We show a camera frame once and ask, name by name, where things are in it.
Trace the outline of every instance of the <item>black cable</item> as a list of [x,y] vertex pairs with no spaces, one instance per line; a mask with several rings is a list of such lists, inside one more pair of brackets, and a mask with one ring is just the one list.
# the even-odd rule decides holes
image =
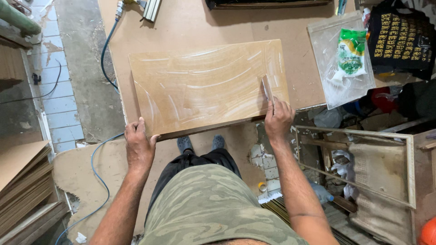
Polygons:
[[7,102],[0,102],[0,105],[1,105],[1,104],[11,103],[11,102],[23,101],[23,100],[27,100],[27,99],[37,99],[37,98],[42,98],[42,97],[44,97],[44,96],[47,96],[47,95],[51,94],[51,93],[55,90],[56,86],[58,85],[59,77],[61,76],[61,70],[62,70],[61,63],[60,63],[59,60],[57,60],[57,59],[56,59],[56,61],[59,63],[59,75],[58,75],[58,79],[56,80],[56,83],[54,84],[53,89],[52,89],[50,92],[48,92],[48,94],[46,94],[46,95],[41,95],[41,96],[38,96],[38,97],[24,98],[24,99],[16,99],[16,100],[11,100],[11,101],[7,101]]

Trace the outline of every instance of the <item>man's right hand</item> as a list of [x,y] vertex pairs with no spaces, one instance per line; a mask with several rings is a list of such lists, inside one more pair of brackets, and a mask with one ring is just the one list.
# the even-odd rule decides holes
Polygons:
[[271,144],[285,142],[286,134],[294,122],[295,110],[278,98],[274,97],[275,108],[272,101],[268,101],[268,112],[265,118],[265,131]]

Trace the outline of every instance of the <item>clear plastic sheet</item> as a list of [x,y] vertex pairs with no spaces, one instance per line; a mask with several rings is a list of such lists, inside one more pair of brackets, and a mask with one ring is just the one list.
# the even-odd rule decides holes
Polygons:
[[307,27],[329,110],[361,98],[366,95],[368,89],[375,88],[366,42],[364,56],[366,74],[343,77],[342,82],[335,82],[332,79],[338,71],[337,49],[341,29],[364,30],[362,14],[359,11],[310,23]]

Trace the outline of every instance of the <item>gray crocs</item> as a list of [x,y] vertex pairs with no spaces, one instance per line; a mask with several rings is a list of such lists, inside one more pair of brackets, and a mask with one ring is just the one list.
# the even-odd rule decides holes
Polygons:
[[220,134],[216,134],[212,141],[212,150],[224,148],[224,138]]
[[179,148],[180,154],[183,154],[185,150],[191,150],[192,153],[194,152],[189,136],[177,138],[177,147]]

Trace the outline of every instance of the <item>plastic bottle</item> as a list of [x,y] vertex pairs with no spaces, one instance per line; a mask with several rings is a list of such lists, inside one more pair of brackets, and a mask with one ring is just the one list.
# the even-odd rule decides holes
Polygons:
[[333,201],[334,197],[323,187],[318,185],[317,183],[309,180],[310,186],[314,190],[321,204],[324,204],[328,201]]

